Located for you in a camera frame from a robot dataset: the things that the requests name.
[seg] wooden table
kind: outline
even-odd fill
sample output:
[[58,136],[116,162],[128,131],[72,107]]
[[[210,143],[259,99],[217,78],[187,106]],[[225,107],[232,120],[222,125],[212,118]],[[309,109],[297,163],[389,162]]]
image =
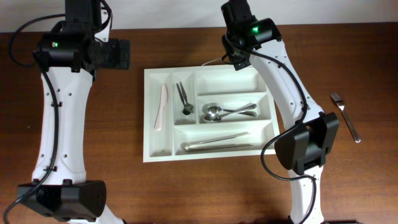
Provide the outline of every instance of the wooden table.
[[[322,176],[325,220],[398,223],[398,24],[279,26],[307,90],[340,119]],[[130,70],[100,70],[88,98],[85,165],[107,204],[129,223],[239,223],[286,219],[290,184],[259,156],[142,162],[144,69],[188,67],[224,54],[224,28],[113,30],[131,41]],[[41,34],[22,34],[16,57],[31,61]],[[0,210],[30,181],[40,147],[42,81],[18,67],[0,35]],[[329,94],[336,92],[362,137],[356,144]],[[279,117],[279,126],[283,127]],[[275,156],[267,163],[287,175]],[[56,223],[18,205],[11,223]]]

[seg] brown tabletop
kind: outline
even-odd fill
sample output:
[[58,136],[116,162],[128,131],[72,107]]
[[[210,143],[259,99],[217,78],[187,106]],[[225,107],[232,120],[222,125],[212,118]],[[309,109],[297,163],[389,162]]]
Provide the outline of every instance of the brown tabletop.
[[[325,220],[398,223],[398,24],[279,26],[298,75],[340,128],[322,174]],[[107,204],[128,223],[239,223],[286,219],[290,184],[259,156],[142,162],[144,69],[189,67],[224,54],[225,28],[113,30],[131,42],[130,70],[99,70],[88,97],[84,157],[88,180],[104,180]],[[25,33],[15,55],[31,62],[41,34]],[[40,147],[43,93],[37,67],[7,56],[0,35],[0,211],[28,183]],[[354,142],[329,94],[336,92],[362,137]],[[283,124],[279,117],[281,131]],[[287,171],[276,156],[270,168]],[[11,223],[56,223],[18,205]]]

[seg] silver fork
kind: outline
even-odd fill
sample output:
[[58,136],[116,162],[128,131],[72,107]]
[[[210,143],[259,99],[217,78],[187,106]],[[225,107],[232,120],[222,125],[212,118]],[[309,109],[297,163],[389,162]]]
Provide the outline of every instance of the silver fork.
[[335,103],[339,107],[339,109],[341,110],[341,113],[343,114],[344,119],[347,122],[349,130],[351,131],[351,134],[353,135],[355,142],[361,142],[361,138],[360,138],[358,132],[356,132],[356,129],[354,128],[353,124],[351,123],[351,120],[348,118],[348,115],[346,114],[346,112],[344,110],[344,107],[345,107],[344,101],[336,93],[332,93],[330,96],[335,101]]

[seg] white background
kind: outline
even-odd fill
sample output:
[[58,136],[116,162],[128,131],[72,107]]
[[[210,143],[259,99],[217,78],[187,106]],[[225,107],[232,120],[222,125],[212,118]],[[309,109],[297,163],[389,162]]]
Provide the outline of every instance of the white background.
[[[0,32],[15,31],[36,17],[64,13],[64,0],[0,0]],[[113,29],[224,27],[227,0],[108,0]],[[258,19],[276,24],[398,21],[398,0],[248,0]],[[28,31],[49,30],[58,19]]]

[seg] utensil organizer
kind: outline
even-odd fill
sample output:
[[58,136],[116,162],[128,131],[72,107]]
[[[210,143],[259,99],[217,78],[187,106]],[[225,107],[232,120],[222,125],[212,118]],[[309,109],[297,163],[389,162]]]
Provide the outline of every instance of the utensil organizer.
[[[176,87],[179,82],[183,84],[188,102],[194,105],[188,116],[182,113],[183,104]],[[156,131],[154,125],[163,84],[167,86],[168,102],[164,107],[163,127]],[[217,103],[229,110],[256,103],[257,108],[252,111],[257,117],[232,114],[220,123],[205,123],[203,107],[208,103]],[[251,147],[192,152],[183,149],[184,144],[246,132],[250,135],[210,145],[251,143]],[[260,74],[252,67],[240,71],[235,71],[232,65],[144,71],[144,162],[258,156],[264,145],[278,134],[274,99]],[[275,154],[273,146],[266,154]]]

